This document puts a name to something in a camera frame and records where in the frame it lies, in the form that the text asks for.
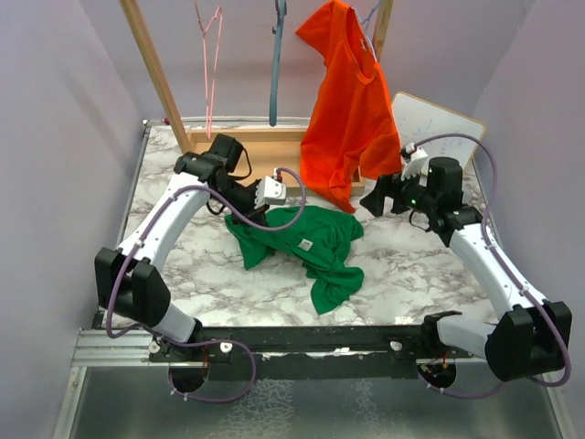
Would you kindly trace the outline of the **blue grey plastic hanger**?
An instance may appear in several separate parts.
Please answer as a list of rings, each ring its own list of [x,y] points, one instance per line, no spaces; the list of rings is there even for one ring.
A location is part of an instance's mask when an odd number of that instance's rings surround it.
[[[276,0],[274,4],[276,12],[276,24],[272,28],[272,34],[274,35],[274,45],[271,64],[271,89],[269,99],[269,125],[272,127],[277,124],[278,119],[278,87],[282,54],[283,28],[285,17],[287,15],[287,1]]]

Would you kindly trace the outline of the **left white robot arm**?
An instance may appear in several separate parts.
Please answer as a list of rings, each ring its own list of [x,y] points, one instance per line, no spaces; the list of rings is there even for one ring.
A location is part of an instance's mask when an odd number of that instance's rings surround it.
[[[243,145],[217,134],[202,153],[185,153],[175,162],[164,194],[137,229],[118,248],[101,249],[94,266],[99,304],[170,338],[179,359],[195,359],[202,348],[201,323],[172,303],[161,272],[170,251],[194,215],[213,198],[247,220],[264,226],[264,208],[256,205],[259,181],[247,186],[232,175]]]

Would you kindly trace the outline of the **green t shirt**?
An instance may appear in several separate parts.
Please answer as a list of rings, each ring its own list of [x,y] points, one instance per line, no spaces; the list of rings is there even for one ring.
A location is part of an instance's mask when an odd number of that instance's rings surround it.
[[[278,232],[252,228],[231,214],[225,224],[238,241],[247,270],[276,252],[299,259],[314,280],[311,300],[319,315],[338,308],[363,285],[363,270],[346,265],[352,243],[364,236],[363,226],[350,214],[307,206],[298,221]]]

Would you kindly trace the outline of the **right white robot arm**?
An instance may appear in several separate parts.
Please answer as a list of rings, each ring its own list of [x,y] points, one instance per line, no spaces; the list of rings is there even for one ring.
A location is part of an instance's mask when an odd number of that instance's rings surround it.
[[[557,370],[570,374],[569,308],[532,287],[493,241],[479,210],[463,202],[463,170],[456,159],[432,158],[428,170],[414,177],[381,176],[360,203],[379,217],[387,199],[395,214],[426,216],[430,231],[472,272],[497,316],[494,325],[456,311],[425,316],[420,347],[427,356],[463,349],[485,359],[501,381]]]

